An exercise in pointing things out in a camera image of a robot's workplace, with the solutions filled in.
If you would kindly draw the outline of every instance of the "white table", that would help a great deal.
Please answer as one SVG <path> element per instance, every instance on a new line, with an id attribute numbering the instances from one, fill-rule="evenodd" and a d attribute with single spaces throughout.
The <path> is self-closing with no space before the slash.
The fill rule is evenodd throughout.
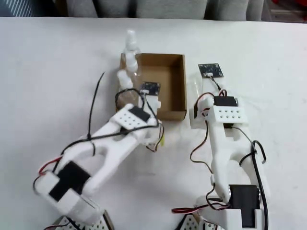
<path id="1" fill-rule="evenodd" d="M 114 71 L 127 28 L 143 52 L 186 56 L 187 79 L 197 64 L 218 62 L 229 87 L 246 102 L 253 138 L 262 142 L 271 186 L 270 229 L 306 225 L 307 25 L 152 19 L 0 18 L 0 223 L 42 229 L 59 214 L 32 192 L 37 169 L 87 131 L 96 81 L 93 130 L 114 112 Z M 171 230 L 211 188 L 203 165 L 189 161 L 204 131 L 165 123 L 155 154 L 139 147 L 95 196 L 116 229 Z M 211 160 L 210 144 L 195 157 Z M 231 182 L 246 182 L 236 163 Z"/>

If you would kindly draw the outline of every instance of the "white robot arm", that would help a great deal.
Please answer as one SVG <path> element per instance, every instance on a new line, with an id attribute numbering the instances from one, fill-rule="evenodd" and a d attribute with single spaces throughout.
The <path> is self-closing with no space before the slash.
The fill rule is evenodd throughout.
<path id="1" fill-rule="evenodd" d="M 157 96 L 151 97 L 154 113 L 159 107 Z M 159 139 L 158 120 L 132 104 L 119 110 L 109 122 L 92 135 L 91 142 L 78 143 L 68 148 L 56 171 L 45 172 L 35 184 L 36 191 L 61 214 L 75 221 L 92 225 L 102 215 L 102 210 L 89 198 L 114 174 L 120 163 L 139 145 L 148 145 Z M 100 138 L 121 130 L 138 129 L 126 135 Z M 105 157 L 101 168 L 90 175 L 77 161 L 96 154 Z"/>
<path id="2" fill-rule="evenodd" d="M 225 230 L 267 230 L 266 199 L 270 197 L 269 186 L 260 160 L 262 156 L 249 154 L 254 153 L 255 144 L 249 139 L 248 120 L 240 101 L 209 93 L 204 99 L 199 99 L 196 110 L 190 110 L 191 126 L 197 127 L 195 124 L 202 120 L 209 132 L 213 155 L 211 184 L 219 198 L 229 205 L 221 210 L 202 208 L 198 211 L 199 216 Z M 240 163 L 250 178 L 250 184 L 228 183 L 227 164 L 230 160 Z M 195 206 L 207 203 L 207 197 L 201 196 Z"/>

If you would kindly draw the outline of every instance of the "open cardboard box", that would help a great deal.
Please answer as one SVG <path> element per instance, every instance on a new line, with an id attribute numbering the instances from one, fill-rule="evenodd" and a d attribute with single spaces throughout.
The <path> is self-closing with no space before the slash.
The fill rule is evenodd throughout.
<path id="1" fill-rule="evenodd" d="M 141 54 L 142 81 L 161 85 L 157 117 L 160 120 L 182 121 L 187 114 L 187 91 L 184 55 Z M 124 69 L 123 60 L 120 68 Z"/>

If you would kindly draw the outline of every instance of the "gray fabric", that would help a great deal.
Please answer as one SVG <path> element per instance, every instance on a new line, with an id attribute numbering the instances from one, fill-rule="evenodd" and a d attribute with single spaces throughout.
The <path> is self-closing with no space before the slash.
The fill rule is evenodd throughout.
<path id="1" fill-rule="evenodd" d="M 249 0 L 246 11 L 248 21 L 261 21 L 264 0 Z"/>
<path id="2" fill-rule="evenodd" d="M 140 0 L 138 18 L 203 19 L 207 0 Z"/>
<path id="3" fill-rule="evenodd" d="M 69 17 L 97 17 L 97 12 L 92 0 L 66 0 L 66 2 Z"/>
<path id="4" fill-rule="evenodd" d="M 97 0 L 99 11 L 103 17 L 128 17 L 129 0 Z"/>
<path id="5" fill-rule="evenodd" d="M 260 21 L 264 0 L 95 0 L 102 17 Z M 68 0 L 69 16 L 96 17 L 92 0 Z"/>
<path id="6" fill-rule="evenodd" d="M 246 21 L 247 8 L 248 0 L 218 0 L 214 19 L 219 21 Z"/>

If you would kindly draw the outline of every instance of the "plastic bottle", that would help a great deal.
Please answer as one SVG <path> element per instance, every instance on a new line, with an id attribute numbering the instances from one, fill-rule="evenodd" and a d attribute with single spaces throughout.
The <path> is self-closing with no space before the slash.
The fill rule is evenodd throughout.
<path id="1" fill-rule="evenodd" d="M 133 83 L 131 78 L 127 75 L 125 70 L 120 70 L 117 72 L 117 77 L 119 80 L 120 91 L 124 89 L 133 88 Z M 118 97 L 118 107 L 122 108 L 126 104 L 131 103 L 138 105 L 138 95 L 134 91 L 127 91 L 119 95 Z"/>
<path id="2" fill-rule="evenodd" d="M 133 53 L 135 58 L 137 60 L 139 59 L 141 51 L 140 51 L 140 49 L 138 47 L 137 40 L 136 40 L 136 35 L 135 35 L 135 31 L 134 30 L 128 30 L 127 31 L 126 47 L 125 47 L 123 53 L 124 54 L 126 54 L 126 53 Z"/>
<path id="3" fill-rule="evenodd" d="M 135 55 L 131 52 L 126 53 L 126 71 L 132 80 L 133 87 L 139 90 L 142 83 L 141 69 Z"/>

